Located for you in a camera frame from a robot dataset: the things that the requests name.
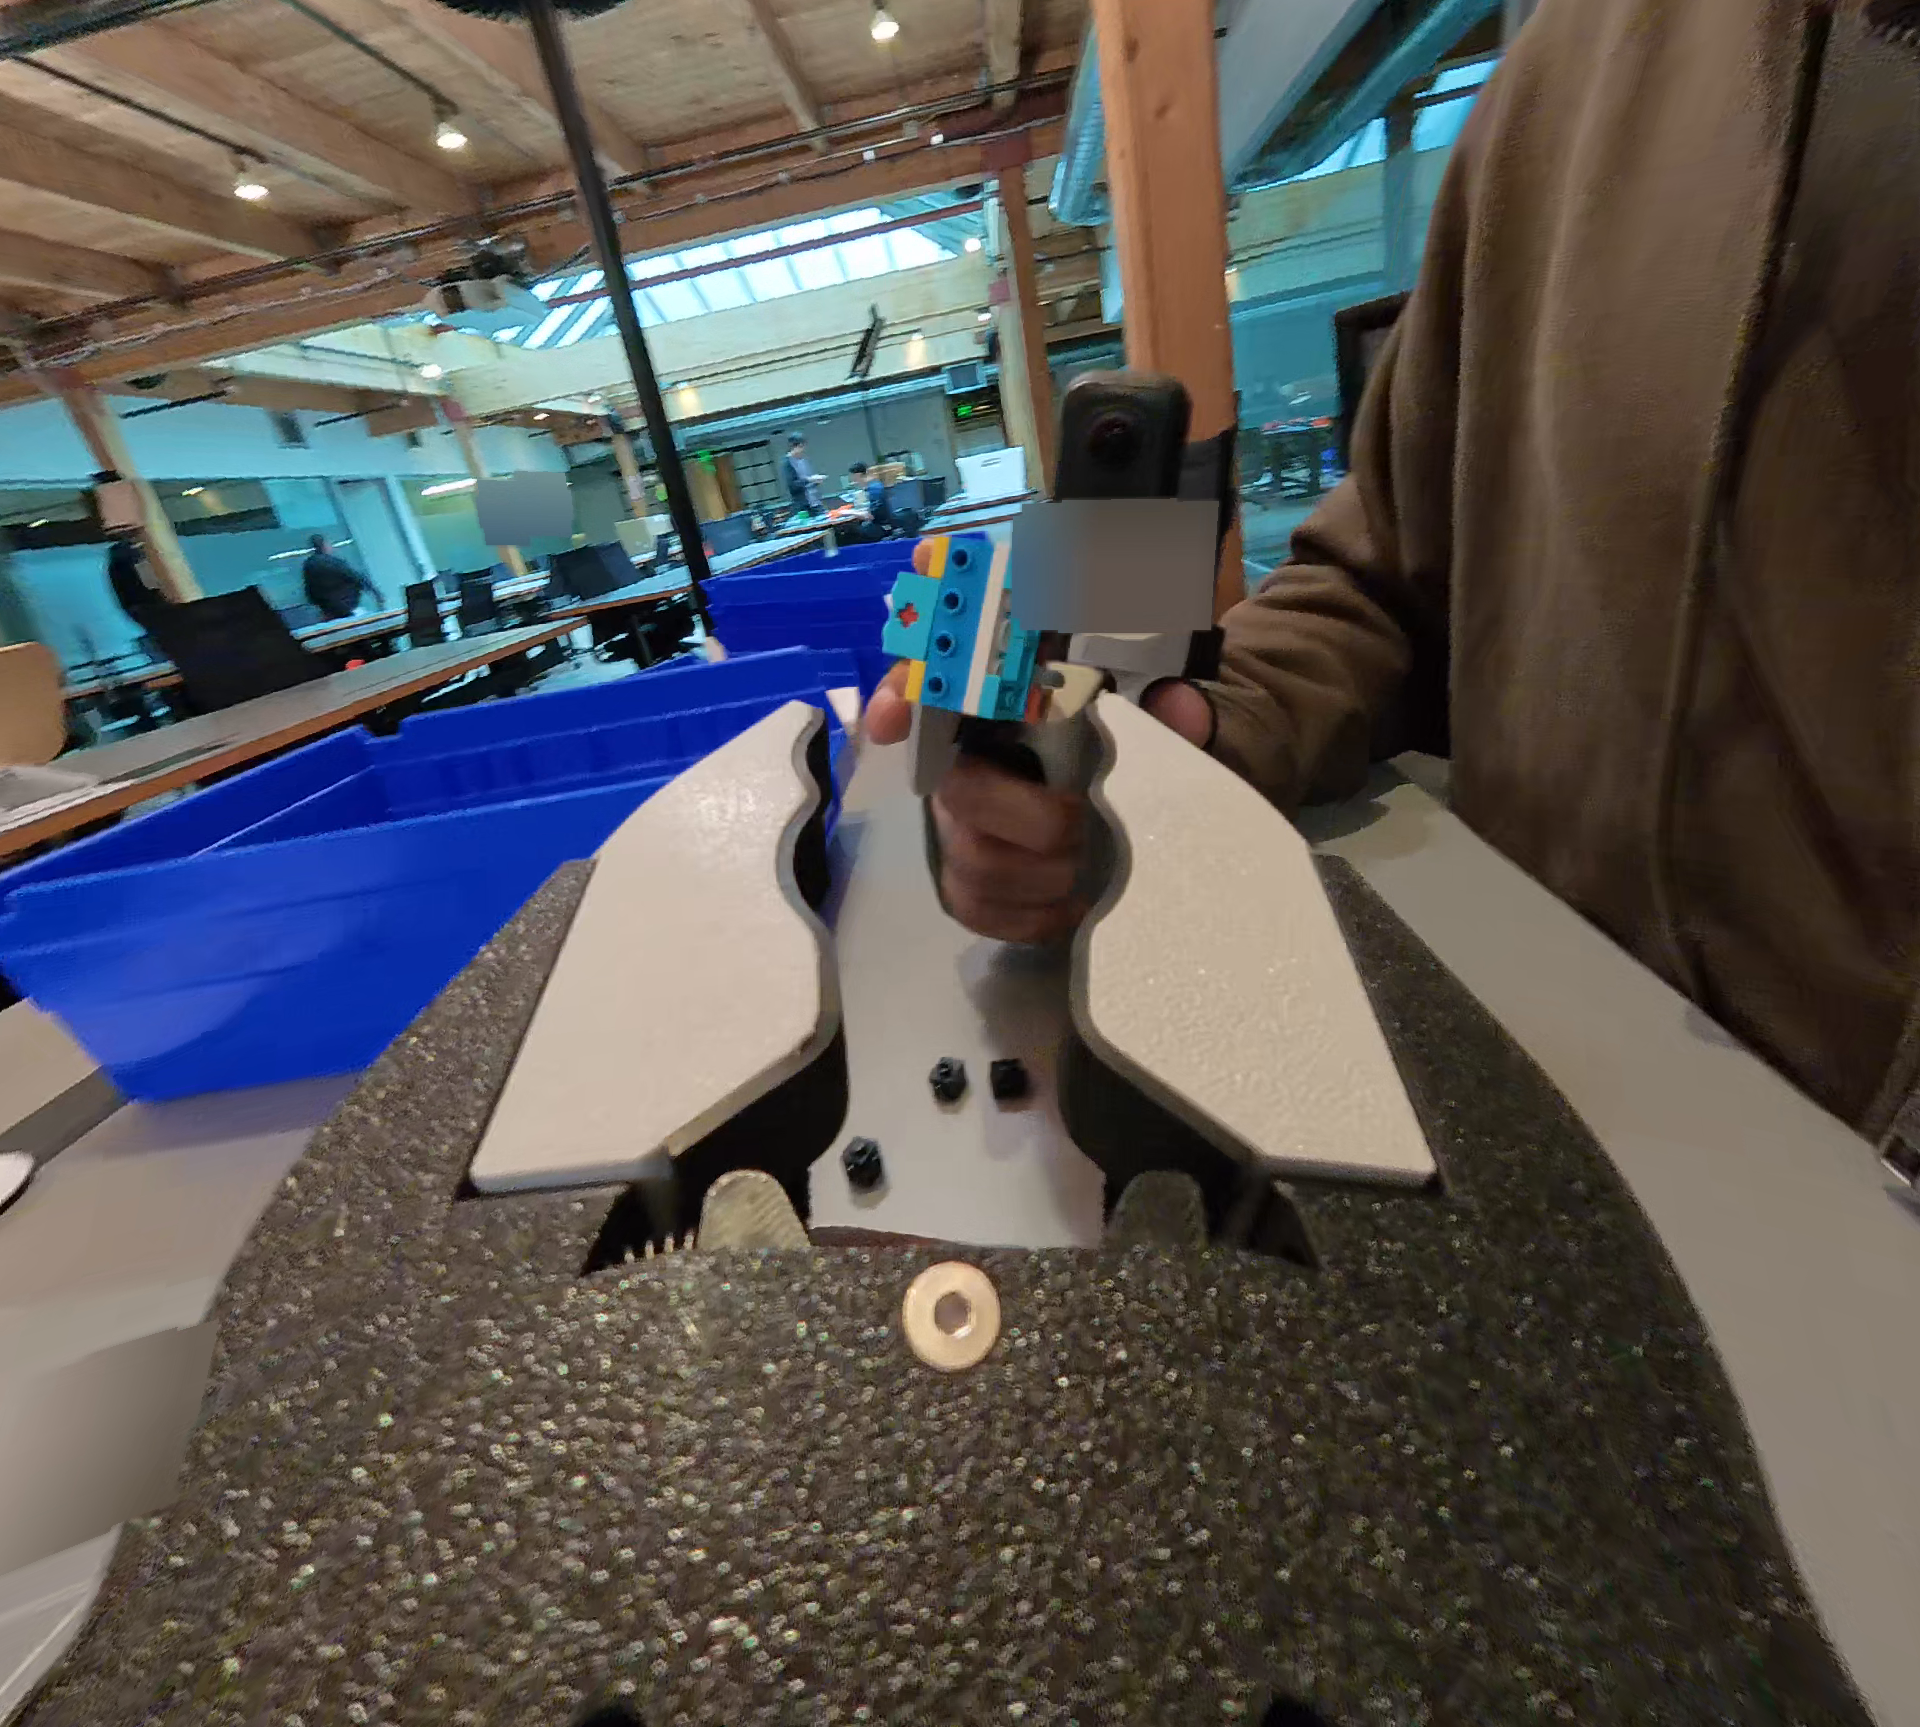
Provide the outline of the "row of blue bins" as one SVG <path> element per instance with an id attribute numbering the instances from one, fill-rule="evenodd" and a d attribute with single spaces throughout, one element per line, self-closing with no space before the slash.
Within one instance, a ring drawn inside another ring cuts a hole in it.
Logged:
<path id="1" fill-rule="evenodd" d="M 914 573 L 919 541 L 844 545 L 831 560 L 781 560 L 712 578 L 712 626 L 729 656 L 808 649 L 844 656 L 856 690 L 870 695 L 887 673 L 885 626 L 887 590 Z"/>

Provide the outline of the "person's right forearm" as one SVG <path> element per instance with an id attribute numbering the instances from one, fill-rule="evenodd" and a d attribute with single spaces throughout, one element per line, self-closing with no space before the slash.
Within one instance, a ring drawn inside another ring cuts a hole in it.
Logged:
<path id="1" fill-rule="evenodd" d="M 1359 795 L 1394 756 L 1453 756 L 1446 560 L 1446 513 L 1401 520 L 1359 465 L 1225 617 L 1212 756 L 1283 813 Z"/>

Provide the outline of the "thick wooden post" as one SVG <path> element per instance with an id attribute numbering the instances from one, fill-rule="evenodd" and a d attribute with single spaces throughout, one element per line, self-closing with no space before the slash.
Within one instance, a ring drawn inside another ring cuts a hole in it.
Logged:
<path id="1" fill-rule="evenodd" d="M 1126 362 L 1236 448 L 1214 0 L 1091 0 Z"/>

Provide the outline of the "ceiling projector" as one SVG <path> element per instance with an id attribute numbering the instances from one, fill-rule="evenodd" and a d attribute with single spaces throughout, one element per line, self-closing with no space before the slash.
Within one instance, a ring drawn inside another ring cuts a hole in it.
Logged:
<path id="1" fill-rule="evenodd" d="M 480 271 L 468 263 L 438 271 L 418 312 L 468 333 L 501 333 L 543 321 L 549 302 L 512 271 Z"/>

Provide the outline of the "slim wooden post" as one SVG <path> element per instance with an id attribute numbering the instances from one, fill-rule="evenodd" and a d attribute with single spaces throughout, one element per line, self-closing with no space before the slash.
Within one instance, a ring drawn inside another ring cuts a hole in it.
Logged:
<path id="1" fill-rule="evenodd" d="M 1001 203 L 1001 298 L 996 298 L 1001 420 L 1003 420 L 1003 437 L 1021 448 L 1029 486 L 1054 493 L 1060 426 L 1054 426 L 1054 378 L 1044 357 L 1040 271 L 1035 271 L 1035 237 L 1029 216 L 1021 167 L 996 169 L 996 203 Z"/>

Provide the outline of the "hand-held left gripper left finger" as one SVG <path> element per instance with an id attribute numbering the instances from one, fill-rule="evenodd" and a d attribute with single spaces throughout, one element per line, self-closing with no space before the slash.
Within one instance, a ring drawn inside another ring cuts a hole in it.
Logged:
<path id="1" fill-rule="evenodd" d="M 849 1117 L 835 742 L 831 706 L 781 702 L 608 835 L 468 1155 L 477 1196 L 640 1189 L 683 1232 L 754 1170 L 808 1220 Z"/>

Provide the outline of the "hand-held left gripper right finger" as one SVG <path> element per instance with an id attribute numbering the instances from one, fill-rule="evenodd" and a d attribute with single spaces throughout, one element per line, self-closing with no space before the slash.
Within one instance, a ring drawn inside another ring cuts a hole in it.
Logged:
<path id="1" fill-rule="evenodd" d="M 1305 835 L 1147 711 L 1098 690 L 1102 891 L 1065 955 L 1065 1139 L 1126 1189 L 1179 1174 L 1225 1232 L 1283 1189 L 1440 1189 Z"/>

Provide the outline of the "tan cardboard box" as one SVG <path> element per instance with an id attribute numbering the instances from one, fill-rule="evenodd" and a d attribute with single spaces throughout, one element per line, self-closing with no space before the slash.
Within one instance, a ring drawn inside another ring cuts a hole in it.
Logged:
<path id="1" fill-rule="evenodd" d="M 50 767 L 66 746 L 64 666 L 43 644 L 0 649 L 0 764 Z"/>

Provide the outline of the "person's right hand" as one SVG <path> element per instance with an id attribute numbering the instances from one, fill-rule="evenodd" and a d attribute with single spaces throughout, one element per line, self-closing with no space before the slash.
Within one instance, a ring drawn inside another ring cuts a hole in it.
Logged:
<path id="1" fill-rule="evenodd" d="M 1091 914 L 1091 806 L 1032 777 L 1020 726 L 977 726 L 929 802 L 947 914 L 1001 946 L 1065 946 Z"/>

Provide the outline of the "grey desk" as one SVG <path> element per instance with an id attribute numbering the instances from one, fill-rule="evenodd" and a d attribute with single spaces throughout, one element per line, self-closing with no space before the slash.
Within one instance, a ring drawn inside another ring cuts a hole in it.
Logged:
<path id="1" fill-rule="evenodd" d="M 1309 841 L 1561 1089 L 1656 1223 L 1733 1373 L 1770 1496 L 1877 1725 L 1915 1725 L 1920 1232 L 1877 1153 L 1492 852 L 1401 756 Z M 118 1112 L 3 1220 L 3 1368 L 206 1314 L 351 1081 Z"/>

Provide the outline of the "colourful toy brick model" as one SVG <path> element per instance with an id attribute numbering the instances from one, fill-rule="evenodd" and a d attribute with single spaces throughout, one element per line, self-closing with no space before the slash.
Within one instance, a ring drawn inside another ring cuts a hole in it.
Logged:
<path id="1" fill-rule="evenodd" d="M 912 711 L 1040 725 L 1040 634 L 1013 617 L 1013 533 L 925 534 L 887 583 L 885 656 Z"/>

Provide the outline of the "blue plastic storage bin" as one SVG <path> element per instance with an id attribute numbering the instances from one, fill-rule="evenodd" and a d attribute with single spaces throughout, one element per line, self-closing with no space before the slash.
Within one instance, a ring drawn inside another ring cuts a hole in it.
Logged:
<path id="1" fill-rule="evenodd" d="M 623 792 L 389 813 L 347 777 L 236 844 L 3 891 L 3 977 L 136 1103 L 370 1069 Z"/>
<path id="2" fill-rule="evenodd" d="M 670 783 L 781 706 L 819 706 L 835 733 L 835 689 L 864 689 L 856 650 L 787 649 L 415 715 L 399 738 L 370 746 L 351 788 L 351 824 Z"/>

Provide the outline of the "black framed panel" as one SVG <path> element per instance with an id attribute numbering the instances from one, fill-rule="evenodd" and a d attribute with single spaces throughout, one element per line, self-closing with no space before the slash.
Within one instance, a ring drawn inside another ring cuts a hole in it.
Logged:
<path id="1" fill-rule="evenodd" d="M 1386 349 L 1386 338 L 1394 333 L 1401 307 L 1408 307 L 1408 289 L 1398 293 L 1380 293 L 1380 298 L 1360 298 L 1347 307 L 1330 312 L 1330 333 L 1336 333 L 1336 395 L 1338 395 L 1338 416 L 1351 420 L 1360 408 L 1360 395 L 1372 386 L 1375 357 Z"/>

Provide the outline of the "slanted wooden post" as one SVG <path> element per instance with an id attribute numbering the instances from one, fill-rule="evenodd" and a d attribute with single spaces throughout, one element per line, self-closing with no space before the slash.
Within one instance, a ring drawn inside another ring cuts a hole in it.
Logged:
<path id="1" fill-rule="evenodd" d="M 112 534 L 128 534 L 142 549 L 142 562 L 159 599 L 197 601 L 206 590 L 179 549 L 175 522 L 165 520 L 156 486 L 136 465 L 124 428 L 109 408 L 109 399 L 82 378 L 66 378 L 60 399 L 82 441 L 93 456 L 93 470 L 99 470 L 93 493 L 99 493 L 101 529 Z"/>

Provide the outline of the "black office chair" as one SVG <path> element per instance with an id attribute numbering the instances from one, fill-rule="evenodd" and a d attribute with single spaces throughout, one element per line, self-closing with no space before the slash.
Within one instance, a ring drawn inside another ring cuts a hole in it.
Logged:
<path id="1" fill-rule="evenodd" d="M 186 715 L 217 715 L 332 673 L 332 659 L 306 650 L 257 590 L 159 599 L 142 634 L 179 673 Z"/>

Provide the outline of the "person's brown hoodie torso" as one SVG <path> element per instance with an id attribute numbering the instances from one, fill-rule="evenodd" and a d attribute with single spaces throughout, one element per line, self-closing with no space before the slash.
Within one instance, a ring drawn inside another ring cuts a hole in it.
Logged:
<path id="1" fill-rule="evenodd" d="M 1831 1117 L 1915 1112 L 1915 0 L 1541 0 L 1359 456 L 1453 802 Z"/>

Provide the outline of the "long wooden office table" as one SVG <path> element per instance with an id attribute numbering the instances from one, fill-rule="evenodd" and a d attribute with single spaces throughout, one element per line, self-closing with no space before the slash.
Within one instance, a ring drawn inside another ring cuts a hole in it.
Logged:
<path id="1" fill-rule="evenodd" d="M 428 702 L 447 684 L 503 689 L 507 668 L 527 650 L 561 644 L 583 619 L 583 610 L 561 610 L 531 631 L 384 656 L 363 668 L 66 756 L 64 774 L 82 777 L 82 788 L 3 813 L 0 858 L 19 861 L 72 835 L 118 824 L 140 802 L 156 802 L 159 795 L 194 792 L 199 783 L 222 783 L 257 761 L 291 756 L 305 742 L 351 725 L 389 733 L 411 706 Z"/>

